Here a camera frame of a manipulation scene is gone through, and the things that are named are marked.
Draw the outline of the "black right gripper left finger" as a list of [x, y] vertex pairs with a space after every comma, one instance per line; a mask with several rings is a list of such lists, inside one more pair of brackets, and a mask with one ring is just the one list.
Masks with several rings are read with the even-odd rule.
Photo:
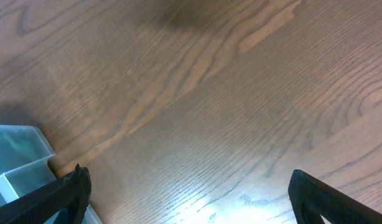
[[91, 196], [91, 179], [86, 167], [76, 165], [65, 176], [0, 207], [2, 224], [81, 223]]

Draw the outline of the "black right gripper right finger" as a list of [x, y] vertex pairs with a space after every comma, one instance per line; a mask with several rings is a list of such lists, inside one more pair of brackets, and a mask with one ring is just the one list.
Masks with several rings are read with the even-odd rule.
[[382, 214], [296, 169], [288, 195], [297, 223], [382, 223]]

